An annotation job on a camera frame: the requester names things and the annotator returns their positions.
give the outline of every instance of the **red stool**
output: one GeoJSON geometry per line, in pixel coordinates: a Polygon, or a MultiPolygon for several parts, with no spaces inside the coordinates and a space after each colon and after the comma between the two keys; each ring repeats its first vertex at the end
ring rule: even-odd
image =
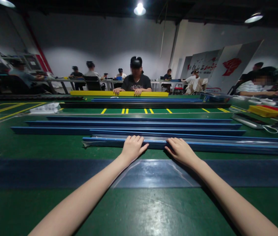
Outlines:
{"type": "Polygon", "coordinates": [[[173,95],[182,95],[183,87],[182,84],[175,84],[173,95]]]}

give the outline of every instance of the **black t-shirt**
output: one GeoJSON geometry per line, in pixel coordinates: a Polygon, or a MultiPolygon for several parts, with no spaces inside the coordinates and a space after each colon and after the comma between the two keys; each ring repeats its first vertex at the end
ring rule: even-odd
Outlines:
{"type": "Polygon", "coordinates": [[[133,91],[133,89],[148,89],[151,88],[151,81],[145,75],[140,76],[140,80],[136,83],[133,75],[128,75],[123,82],[122,89],[125,91],[133,91]]]}
{"type": "Polygon", "coordinates": [[[81,72],[72,72],[70,75],[73,75],[74,77],[82,77],[83,74],[81,72]]]}
{"type": "Polygon", "coordinates": [[[168,75],[167,73],[164,75],[164,79],[172,79],[171,75],[168,75]]]}

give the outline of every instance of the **ceiling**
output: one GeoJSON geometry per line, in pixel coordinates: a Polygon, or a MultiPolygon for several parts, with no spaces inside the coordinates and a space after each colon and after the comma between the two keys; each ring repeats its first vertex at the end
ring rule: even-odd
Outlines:
{"type": "Polygon", "coordinates": [[[142,2],[147,12],[144,18],[157,23],[166,20],[178,24],[182,19],[204,24],[246,25],[278,28],[278,0],[10,0],[18,11],[40,11],[97,15],[102,17],[138,17],[133,9],[142,2]],[[262,10],[264,17],[252,24],[244,24],[254,12],[262,10]]]}

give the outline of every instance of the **yellow tray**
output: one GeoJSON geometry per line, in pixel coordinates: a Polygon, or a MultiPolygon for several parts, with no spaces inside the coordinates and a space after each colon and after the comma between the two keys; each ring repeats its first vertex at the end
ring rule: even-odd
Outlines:
{"type": "MultiPolygon", "coordinates": [[[[117,96],[113,91],[70,91],[73,96],[117,96]]],[[[135,96],[135,92],[124,91],[118,96],[135,96]]],[[[142,92],[140,97],[168,97],[168,92],[142,92]]]]}
{"type": "Polygon", "coordinates": [[[260,115],[262,117],[276,117],[278,116],[278,111],[272,110],[262,106],[249,106],[249,112],[254,113],[256,115],[260,115]]]}

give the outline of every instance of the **green table surface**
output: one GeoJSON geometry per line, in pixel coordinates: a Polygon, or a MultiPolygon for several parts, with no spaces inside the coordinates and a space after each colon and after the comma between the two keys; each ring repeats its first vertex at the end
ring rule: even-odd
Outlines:
{"type": "MultiPolygon", "coordinates": [[[[169,96],[169,98],[191,96],[169,96]]],[[[45,120],[45,115],[15,115],[36,104],[24,101],[19,107],[0,112],[0,158],[114,159],[121,148],[83,148],[82,136],[16,135],[11,126],[24,121],[45,120]]],[[[13,104],[0,101],[0,109],[13,104]]],[[[63,109],[62,114],[88,114],[109,117],[210,118],[228,119],[234,110],[226,109],[63,109]]],[[[272,124],[273,119],[260,120],[272,124]]],[[[247,130],[245,136],[278,137],[265,131],[247,130]]],[[[278,156],[196,152],[202,159],[278,159],[278,156]]],[[[147,150],[143,159],[167,159],[162,150],[147,150]]],[[[74,189],[0,190],[0,235],[27,235],[36,224],[74,189]]],[[[236,188],[278,227],[278,188],[236,188]]],[[[236,235],[229,218],[205,188],[109,189],[76,235],[236,235]]]]}

